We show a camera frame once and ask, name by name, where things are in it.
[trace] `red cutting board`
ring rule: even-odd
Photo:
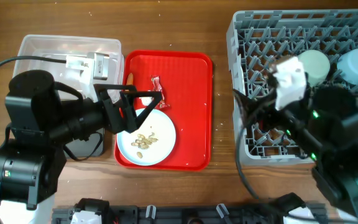
[[[153,90],[151,78],[160,77],[166,104],[164,112],[175,126],[177,139],[170,155],[152,166],[138,166],[120,153],[114,157],[124,167],[198,171],[211,159],[212,61],[205,54],[157,50],[136,50],[125,61],[124,81],[133,73],[138,91]],[[145,108],[140,99],[135,110]]]

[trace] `red and white wrapper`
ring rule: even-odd
[[[169,107],[170,105],[165,103],[165,97],[162,92],[162,86],[160,84],[160,77],[152,77],[152,83],[153,83],[153,91],[160,91],[162,95],[162,100],[158,103],[157,109]]]

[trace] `round plate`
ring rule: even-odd
[[[139,115],[144,109],[136,110]],[[131,143],[138,139],[138,134],[143,134],[146,138],[154,133],[158,139],[153,142],[148,149],[139,149],[132,146]],[[128,133],[126,131],[117,134],[117,145],[121,154],[130,162],[140,166],[151,166],[163,161],[172,151],[177,134],[171,119],[159,110],[152,110],[142,126]],[[142,153],[143,157],[139,158],[137,153]]]

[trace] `clear plastic container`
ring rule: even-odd
[[[122,84],[124,72],[124,57],[121,53],[119,40],[93,38],[93,37],[70,37],[62,35],[27,35],[22,41],[18,55],[33,55],[66,60],[67,55],[86,57],[88,52],[100,52],[109,55],[109,71],[107,80],[93,80],[94,84]],[[15,64],[13,76],[28,70],[45,70],[50,72],[55,81],[69,85],[79,92],[80,71],[66,68],[65,64],[44,62],[39,60],[18,60]],[[108,91],[113,102],[119,100],[118,90]],[[75,99],[68,93],[59,92],[63,100]]]

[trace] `wood grain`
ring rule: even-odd
[[[234,163],[232,81],[227,65],[226,31],[239,10],[358,8],[358,1],[76,1],[0,0],[0,61],[17,55],[27,34],[74,35],[119,39],[127,55],[136,49],[203,52],[214,62],[212,159],[201,172],[125,169],[108,151],[85,162],[67,162],[55,207],[74,205],[83,197],[112,205],[216,205],[251,201]],[[0,145],[9,122],[4,98],[14,64],[0,68]],[[311,177],[312,165],[245,167],[263,197],[295,192],[304,200],[324,197]]]

